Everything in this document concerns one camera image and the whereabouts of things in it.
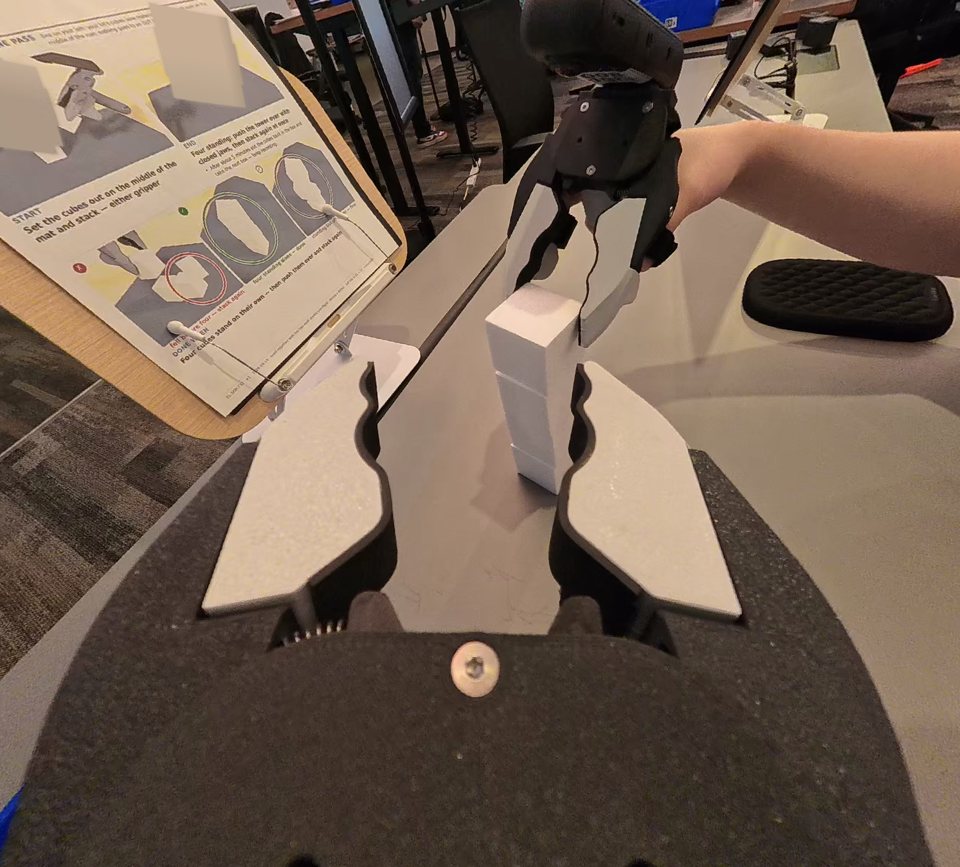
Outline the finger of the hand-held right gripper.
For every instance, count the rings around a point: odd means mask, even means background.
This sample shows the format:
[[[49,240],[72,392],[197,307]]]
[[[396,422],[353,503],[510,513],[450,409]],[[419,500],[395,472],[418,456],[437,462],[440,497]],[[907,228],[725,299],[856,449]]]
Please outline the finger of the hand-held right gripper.
[[[577,219],[551,186],[533,185],[510,226],[511,295],[553,271],[576,226]]]
[[[631,262],[646,203],[644,198],[616,201],[607,194],[582,195],[585,225],[595,248],[579,315],[583,348],[593,345],[637,296],[640,273]]]

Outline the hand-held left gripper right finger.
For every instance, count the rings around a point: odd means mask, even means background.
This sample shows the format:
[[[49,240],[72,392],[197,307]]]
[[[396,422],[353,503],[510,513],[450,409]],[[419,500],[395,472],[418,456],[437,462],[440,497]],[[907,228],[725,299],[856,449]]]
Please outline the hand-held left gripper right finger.
[[[607,636],[643,639],[663,613],[736,623],[743,610],[690,449],[594,361],[577,366],[570,468],[549,542],[560,601],[587,598]]]

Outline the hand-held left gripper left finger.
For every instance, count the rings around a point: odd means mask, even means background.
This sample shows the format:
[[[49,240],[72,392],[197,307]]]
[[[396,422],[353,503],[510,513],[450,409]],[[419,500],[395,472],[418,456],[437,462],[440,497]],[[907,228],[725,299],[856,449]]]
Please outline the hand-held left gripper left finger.
[[[203,613],[280,608],[296,629],[346,624],[354,598],[384,588],[397,565],[379,453],[375,364],[350,360],[256,444]]]

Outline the person's right forearm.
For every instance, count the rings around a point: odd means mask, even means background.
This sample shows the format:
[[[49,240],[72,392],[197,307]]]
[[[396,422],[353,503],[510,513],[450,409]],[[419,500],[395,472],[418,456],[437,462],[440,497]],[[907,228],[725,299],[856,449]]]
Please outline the person's right forearm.
[[[702,134],[725,165],[724,200],[860,261],[958,278],[957,130],[742,121]]]

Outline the person's right hand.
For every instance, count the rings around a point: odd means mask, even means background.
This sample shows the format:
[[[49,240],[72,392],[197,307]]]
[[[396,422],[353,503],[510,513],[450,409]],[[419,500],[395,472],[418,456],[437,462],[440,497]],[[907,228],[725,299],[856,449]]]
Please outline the person's right hand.
[[[694,213],[721,199],[738,172],[734,157],[737,125],[680,129],[678,199],[667,229],[675,233]]]

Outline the black office chair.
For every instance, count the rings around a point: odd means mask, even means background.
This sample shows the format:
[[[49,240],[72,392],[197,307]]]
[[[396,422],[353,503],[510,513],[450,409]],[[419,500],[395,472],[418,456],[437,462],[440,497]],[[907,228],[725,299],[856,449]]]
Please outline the black office chair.
[[[523,45],[521,0],[484,0],[455,21],[498,123],[508,183],[554,130],[549,74]]]

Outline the black mesh wrist rest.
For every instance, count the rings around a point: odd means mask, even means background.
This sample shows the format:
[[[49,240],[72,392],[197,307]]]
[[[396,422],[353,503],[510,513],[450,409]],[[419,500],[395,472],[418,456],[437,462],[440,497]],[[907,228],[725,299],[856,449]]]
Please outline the black mesh wrist rest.
[[[954,323],[937,276],[855,260],[761,263],[746,277],[741,307],[778,330],[898,343],[931,341]]]

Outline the dark display panel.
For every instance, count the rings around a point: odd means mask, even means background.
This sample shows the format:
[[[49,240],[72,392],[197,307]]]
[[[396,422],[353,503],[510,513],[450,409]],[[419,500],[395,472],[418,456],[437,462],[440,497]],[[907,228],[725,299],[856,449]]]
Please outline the dark display panel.
[[[384,93],[393,125],[402,133],[417,108],[418,98],[403,61],[397,31],[386,0],[350,0]]]

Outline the black floor stand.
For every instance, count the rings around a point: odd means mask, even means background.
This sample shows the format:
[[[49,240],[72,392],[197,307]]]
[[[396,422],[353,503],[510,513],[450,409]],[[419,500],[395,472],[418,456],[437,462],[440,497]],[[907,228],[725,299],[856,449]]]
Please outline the black floor stand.
[[[412,192],[413,202],[407,201],[394,157],[348,39],[348,21],[357,21],[353,5],[347,4],[344,12],[321,20],[318,20],[317,10],[309,0],[294,0],[294,5],[298,13],[297,24],[286,27],[276,24],[275,29],[279,34],[302,29],[312,41],[322,75],[366,174],[378,188],[387,190],[396,216],[415,219],[415,231],[407,236],[410,258],[414,258],[436,237],[431,217],[438,213],[438,208],[426,203],[400,120],[395,116],[388,88],[382,85],[381,98],[387,120]]]

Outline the black monitor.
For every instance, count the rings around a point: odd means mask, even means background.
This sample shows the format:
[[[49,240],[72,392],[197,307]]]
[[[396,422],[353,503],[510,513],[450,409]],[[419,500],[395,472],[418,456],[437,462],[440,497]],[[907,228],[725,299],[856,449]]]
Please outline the black monitor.
[[[230,13],[264,55],[269,56],[278,67],[283,68],[282,56],[258,7],[249,5],[231,8]]]

